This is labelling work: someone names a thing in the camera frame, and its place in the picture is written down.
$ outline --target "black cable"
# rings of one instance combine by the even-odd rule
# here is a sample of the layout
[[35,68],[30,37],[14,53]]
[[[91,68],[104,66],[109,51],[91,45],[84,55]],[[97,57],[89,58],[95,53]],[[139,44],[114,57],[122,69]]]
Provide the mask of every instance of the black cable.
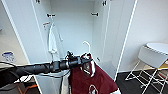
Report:
[[[28,73],[29,75],[34,75],[33,73],[30,73],[30,72],[28,72],[28,71],[26,71],[26,70],[24,70],[24,69],[21,69],[21,68],[17,67],[17,66],[14,65],[14,64],[7,63],[7,62],[0,62],[0,63],[7,64],[7,65],[12,65],[13,67],[16,67],[17,69],[20,69],[20,70],[22,70],[22,71]],[[12,71],[9,71],[9,72],[12,73],[13,75],[15,75],[17,78],[19,78],[19,76],[18,76],[16,73],[14,73],[14,72],[12,72]],[[39,76],[47,76],[47,77],[52,77],[52,78],[62,78],[62,77],[64,77],[64,76],[66,76],[69,72],[70,72],[70,70],[69,70],[66,74],[64,74],[63,76],[60,76],[60,77],[56,77],[56,76],[52,76],[52,75],[39,75]],[[15,85],[14,87],[12,87],[12,88],[10,88],[10,89],[0,89],[0,91],[10,91],[10,90],[13,90],[14,88],[16,88],[16,86],[17,86],[17,85]]]
[[14,87],[12,87],[12,88],[10,88],[10,89],[0,89],[0,92],[1,92],[1,91],[10,91],[10,90],[15,89],[16,87],[17,87],[17,85],[15,85]]
[[[0,62],[0,63],[12,65],[12,66],[14,66],[14,67],[17,68],[16,65],[11,64],[11,63],[7,63],[7,62]],[[16,88],[16,86],[17,86],[17,85],[15,85],[14,87],[12,87],[12,88],[10,88],[10,89],[0,89],[0,91],[10,91],[10,90],[13,90],[14,88]]]

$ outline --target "wall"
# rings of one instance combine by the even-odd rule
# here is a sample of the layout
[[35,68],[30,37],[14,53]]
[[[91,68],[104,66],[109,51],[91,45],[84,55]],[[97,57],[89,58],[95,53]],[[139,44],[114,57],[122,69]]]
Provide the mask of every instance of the wall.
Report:
[[93,1],[51,0],[54,22],[63,39],[64,54],[72,51],[74,55],[88,52],[88,41],[92,46]]
[[[2,1],[30,64],[51,62],[52,58],[48,53],[48,32],[42,25],[50,21],[46,16],[46,13],[51,12],[50,2],[40,0],[38,5],[35,0]],[[36,81],[42,94],[59,94],[61,79],[36,76]]]
[[25,65],[28,64],[28,60],[23,53],[21,45],[15,35],[15,32],[12,28],[12,25],[9,21],[9,18],[6,14],[4,6],[0,1],[0,61],[4,61],[5,59],[2,57],[4,52],[13,52],[15,59],[17,60],[14,62],[16,65]]
[[139,0],[126,42],[120,72],[133,69],[142,45],[149,42],[168,43],[167,0]]

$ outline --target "wardrobe door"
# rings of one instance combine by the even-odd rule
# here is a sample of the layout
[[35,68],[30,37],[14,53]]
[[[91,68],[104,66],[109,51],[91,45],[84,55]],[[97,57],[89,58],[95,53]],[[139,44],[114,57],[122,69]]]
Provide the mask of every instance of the wardrobe door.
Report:
[[94,31],[95,34],[93,34],[95,36],[93,37],[93,43],[97,42],[97,45],[92,48],[93,53],[95,53],[94,59],[114,80],[119,67],[118,64],[120,62],[134,1],[107,0],[106,6],[102,7],[103,16],[99,18],[99,20],[103,19],[102,27],[99,29],[99,32]]

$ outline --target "chair leg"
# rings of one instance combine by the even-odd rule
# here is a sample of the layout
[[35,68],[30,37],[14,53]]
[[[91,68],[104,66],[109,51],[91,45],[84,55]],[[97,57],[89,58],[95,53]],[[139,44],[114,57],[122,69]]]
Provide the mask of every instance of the chair leg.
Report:
[[146,87],[145,87],[144,91],[142,92],[142,94],[145,93],[145,91],[146,91],[146,89],[148,88],[150,82],[152,81],[153,77],[155,76],[157,70],[158,70],[158,69],[156,69],[155,72],[152,74],[152,77],[150,77],[149,82],[148,82],[148,84],[146,85]]
[[132,72],[135,70],[135,68],[139,65],[139,62],[140,62],[140,60],[139,60],[138,63],[135,65],[135,67],[131,70],[131,72],[128,74],[128,76],[125,78],[125,80],[130,80],[130,79],[128,79],[128,78],[129,78],[129,76],[132,74]]
[[165,83],[166,83],[166,81],[167,81],[167,78],[168,78],[168,73],[167,73],[167,75],[166,75],[166,78],[164,79],[164,83],[163,83],[163,86],[162,86],[162,88],[161,88],[161,90],[160,90],[160,94],[161,94],[162,91],[163,91],[163,88],[164,88],[164,86],[165,86]]

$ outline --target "white chair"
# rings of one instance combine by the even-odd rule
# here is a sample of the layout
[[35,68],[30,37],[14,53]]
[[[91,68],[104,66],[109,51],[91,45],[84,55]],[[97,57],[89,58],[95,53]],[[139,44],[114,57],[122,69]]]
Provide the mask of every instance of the white chair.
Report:
[[[146,89],[148,88],[149,84],[151,83],[152,79],[154,79],[157,83],[162,85],[161,90],[158,90],[160,93],[162,93],[162,90],[164,88],[165,82],[166,80],[164,79],[164,83],[161,83],[159,80],[157,80],[154,76],[156,74],[156,72],[158,71],[159,67],[167,60],[168,55],[164,54],[162,52],[156,51],[154,49],[151,49],[147,46],[142,46],[140,48],[139,51],[139,55],[138,55],[139,61],[136,64],[136,66],[133,68],[133,70],[129,73],[129,75],[126,77],[125,80],[131,80],[136,78],[142,85],[141,88],[144,86],[145,89],[143,90],[142,94],[145,93]],[[135,68],[138,66],[138,64],[140,63],[140,61],[143,61],[145,64],[153,67],[155,69],[155,71],[152,74],[147,73],[144,68],[140,71],[139,75],[136,76],[135,74],[133,74],[133,71],[135,70]],[[146,75],[149,76],[149,79],[146,79],[142,76],[142,72],[145,73]],[[144,80],[147,81],[147,83],[142,82],[142,80],[140,80],[139,78],[142,78]]]

